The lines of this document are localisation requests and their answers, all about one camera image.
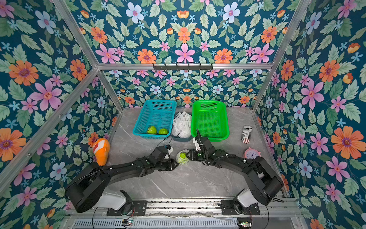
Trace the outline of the white foam net sleeve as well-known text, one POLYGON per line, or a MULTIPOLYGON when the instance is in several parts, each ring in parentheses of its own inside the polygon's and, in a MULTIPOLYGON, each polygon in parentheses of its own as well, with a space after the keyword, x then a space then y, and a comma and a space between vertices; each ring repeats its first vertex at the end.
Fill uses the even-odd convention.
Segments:
POLYGON ((177 153, 176 155, 176 162, 179 165, 185 165, 189 162, 189 158, 186 156, 189 150, 185 149, 177 153))

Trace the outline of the dark-topped green custard apple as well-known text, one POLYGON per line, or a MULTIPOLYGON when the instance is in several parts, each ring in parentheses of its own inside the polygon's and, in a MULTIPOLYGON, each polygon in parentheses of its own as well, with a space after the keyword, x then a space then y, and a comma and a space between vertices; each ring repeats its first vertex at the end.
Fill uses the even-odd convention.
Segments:
POLYGON ((147 129, 147 134, 155 135, 157 134, 157 128, 155 126, 150 126, 147 129))

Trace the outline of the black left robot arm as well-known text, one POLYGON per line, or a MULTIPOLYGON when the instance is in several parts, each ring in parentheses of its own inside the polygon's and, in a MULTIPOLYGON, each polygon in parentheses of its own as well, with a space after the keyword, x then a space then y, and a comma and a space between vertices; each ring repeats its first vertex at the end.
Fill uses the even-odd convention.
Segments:
POLYGON ((137 158, 124 164, 100 166, 94 162, 88 165, 65 190, 78 213, 92 208, 120 210, 129 201, 123 190, 109 191, 107 187, 116 182, 134 177, 144 177, 155 171, 173 171, 179 164, 169 158, 169 151, 163 146, 156 147, 149 156, 137 158))

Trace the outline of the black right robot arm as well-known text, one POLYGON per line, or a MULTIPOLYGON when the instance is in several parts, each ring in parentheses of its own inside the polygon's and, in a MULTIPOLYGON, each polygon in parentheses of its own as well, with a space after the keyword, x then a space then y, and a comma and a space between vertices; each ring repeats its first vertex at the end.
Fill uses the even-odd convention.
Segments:
POLYGON ((190 161, 202 162, 206 166, 218 169, 228 169, 242 175, 247 183, 248 188, 235 196, 233 205, 223 205, 223 208, 234 209, 237 214, 245 214, 251 206, 258 203, 264 206, 268 206, 271 201, 283 203, 275 197, 284 186, 283 180, 263 157, 243 158, 215 149, 211 141, 199 133, 193 142, 195 149, 189 150, 185 155, 190 161))

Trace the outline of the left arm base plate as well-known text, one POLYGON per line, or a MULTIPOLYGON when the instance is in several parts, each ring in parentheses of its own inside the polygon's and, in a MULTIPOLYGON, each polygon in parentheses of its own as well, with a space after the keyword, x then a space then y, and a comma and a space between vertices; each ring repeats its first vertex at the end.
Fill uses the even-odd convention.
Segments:
POLYGON ((108 209, 107 216, 129 217, 144 216, 147 210, 146 200, 133 200, 126 202, 119 210, 108 209))

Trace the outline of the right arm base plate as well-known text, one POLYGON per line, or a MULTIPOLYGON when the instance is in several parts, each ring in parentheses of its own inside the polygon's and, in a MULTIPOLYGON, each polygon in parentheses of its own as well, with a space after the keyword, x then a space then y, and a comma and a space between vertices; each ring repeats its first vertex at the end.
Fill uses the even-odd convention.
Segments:
POLYGON ((257 216, 260 215, 258 204, 252 204, 249 207, 243 207, 238 200, 222 199, 217 206, 221 209, 223 215, 242 215, 242 216, 257 216))

